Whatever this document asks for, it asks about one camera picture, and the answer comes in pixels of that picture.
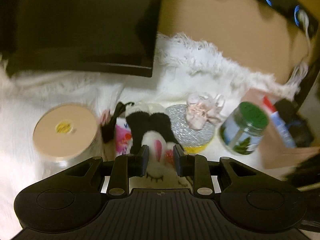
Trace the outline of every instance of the label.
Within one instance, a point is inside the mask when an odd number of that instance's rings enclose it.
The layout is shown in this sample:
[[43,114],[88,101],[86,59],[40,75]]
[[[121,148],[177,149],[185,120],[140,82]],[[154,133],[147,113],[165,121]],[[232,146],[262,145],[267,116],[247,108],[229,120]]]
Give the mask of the label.
[[233,116],[229,116],[220,127],[220,135],[226,145],[230,146],[233,151],[247,155],[252,153],[259,145],[263,136],[252,136],[248,133],[241,133],[240,127],[233,120]]
[[132,134],[125,118],[118,117],[115,127],[116,156],[130,153]]
[[56,132],[57,133],[69,133],[72,130],[72,125],[70,121],[61,121],[56,126]]

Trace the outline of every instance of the black strap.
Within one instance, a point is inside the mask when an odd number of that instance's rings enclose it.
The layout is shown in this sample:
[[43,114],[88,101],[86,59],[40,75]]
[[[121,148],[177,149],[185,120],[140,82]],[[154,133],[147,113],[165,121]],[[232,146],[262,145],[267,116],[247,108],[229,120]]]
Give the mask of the black strap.
[[102,135],[102,139],[103,139],[104,143],[107,143],[108,141],[110,141],[114,138],[117,117],[119,117],[125,111],[125,107],[127,105],[133,106],[134,102],[129,102],[126,104],[119,102],[116,105],[115,112],[113,113],[113,116],[111,117],[110,122],[108,124],[101,126],[101,135]]

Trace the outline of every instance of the wooden surface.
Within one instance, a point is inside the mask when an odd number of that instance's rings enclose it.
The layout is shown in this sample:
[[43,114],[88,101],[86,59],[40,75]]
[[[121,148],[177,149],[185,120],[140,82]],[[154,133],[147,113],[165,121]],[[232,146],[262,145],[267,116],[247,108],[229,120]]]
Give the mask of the wooden surface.
[[[320,19],[320,0],[299,0]],[[285,83],[307,51],[302,31],[257,0],[163,0],[158,30],[213,42],[225,57]],[[309,59],[319,54],[319,32]]]

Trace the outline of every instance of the white cable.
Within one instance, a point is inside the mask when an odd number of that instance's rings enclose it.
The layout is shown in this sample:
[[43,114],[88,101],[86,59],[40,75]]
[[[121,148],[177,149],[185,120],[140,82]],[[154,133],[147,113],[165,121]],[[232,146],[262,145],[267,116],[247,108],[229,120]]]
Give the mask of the white cable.
[[303,187],[298,187],[298,190],[308,191],[308,190],[312,190],[312,189],[316,189],[316,188],[320,188],[320,182],[315,183],[315,184],[311,184],[311,185],[307,185],[307,186],[303,186]]
[[299,22],[302,23],[303,29],[305,31],[307,44],[308,44],[308,51],[306,55],[301,59],[300,63],[295,66],[290,79],[287,81],[287,84],[296,84],[297,86],[300,85],[301,81],[308,74],[309,67],[308,67],[308,64],[305,62],[305,59],[309,56],[309,53],[311,50],[310,38],[308,34],[309,18],[307,13],[304,10],[300,10],[298,12],[298,19],[299,19]]

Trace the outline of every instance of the metal screw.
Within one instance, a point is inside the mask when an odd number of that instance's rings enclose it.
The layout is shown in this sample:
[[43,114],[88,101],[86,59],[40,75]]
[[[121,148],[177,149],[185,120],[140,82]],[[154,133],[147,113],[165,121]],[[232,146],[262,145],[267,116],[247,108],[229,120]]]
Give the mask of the metal screw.
[[113,196],[120,196],[124,193],[124,190],[119,187],[114,187],[111,190],[109,190],[109,194]]
[[212,189],[208,188],[208,187],[201,187],[197,190],[198,194],[200,195],[210,195],[212,194]]

